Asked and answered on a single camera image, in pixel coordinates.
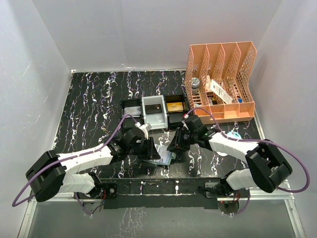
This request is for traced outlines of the green card holder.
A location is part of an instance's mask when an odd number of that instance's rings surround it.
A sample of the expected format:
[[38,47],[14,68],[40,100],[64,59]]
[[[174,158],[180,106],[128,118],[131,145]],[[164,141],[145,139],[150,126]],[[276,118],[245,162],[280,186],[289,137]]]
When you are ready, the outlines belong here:
[[159,159],[143,160],[154,165],[169,166],[172,159],[176,159],[176,153],[167,151],[167,146],[155,144],[155,148],[160,156]]

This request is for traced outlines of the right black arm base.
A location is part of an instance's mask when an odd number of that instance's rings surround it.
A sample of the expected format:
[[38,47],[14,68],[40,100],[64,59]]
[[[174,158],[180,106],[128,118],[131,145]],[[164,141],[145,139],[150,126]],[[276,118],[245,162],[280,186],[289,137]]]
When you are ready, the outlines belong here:
[[232,195],[235,198],[237,195],[239,195],[240,198],[247,198],[251,196],[249,190],[234,190],[228,184],[221,182],[206,182],[203,186],[198,186],[198,193],[203,195],[205,198],[225,198]]

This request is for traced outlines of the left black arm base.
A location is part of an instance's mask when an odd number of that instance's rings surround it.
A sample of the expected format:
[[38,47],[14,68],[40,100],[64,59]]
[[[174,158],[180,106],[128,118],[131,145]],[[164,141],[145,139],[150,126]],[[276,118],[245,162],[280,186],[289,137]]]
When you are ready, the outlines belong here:
[[118,186],[116,183],[100,183],[91,191],[85,193],[86,196],[95,199],[116,199],[118,195]]

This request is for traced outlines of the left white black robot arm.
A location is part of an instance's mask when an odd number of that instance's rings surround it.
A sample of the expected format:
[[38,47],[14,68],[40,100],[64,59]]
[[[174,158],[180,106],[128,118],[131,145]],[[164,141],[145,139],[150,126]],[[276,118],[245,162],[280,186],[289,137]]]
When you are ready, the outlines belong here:
[[57,154],[46,151],[27,171],[26,178],[37,202],[47,201],[59,193],[83,193],[96,198],[102,193],[102,183],[95,173],[84,170],[107,166],[136,156],[141,160],[160,159],[154,139],[139,128],[113,137],[107,144],[73,152]]

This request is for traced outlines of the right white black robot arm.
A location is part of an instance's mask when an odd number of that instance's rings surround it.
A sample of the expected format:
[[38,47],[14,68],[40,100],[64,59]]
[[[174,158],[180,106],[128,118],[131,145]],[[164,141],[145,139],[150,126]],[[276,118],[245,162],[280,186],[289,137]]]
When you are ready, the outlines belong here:
[[218,128],[208,129],[197,115],[188,116],[177,128],[167,150],[176,154],[190,150],[191,145],[225,153],[244,161],[247,168],[227,173],[213,187],[199,187],[201,192],[231,197],[242,188],[258,187],[272,193],[293,172],[292,167],[270,140],[242,142],[226,137]]

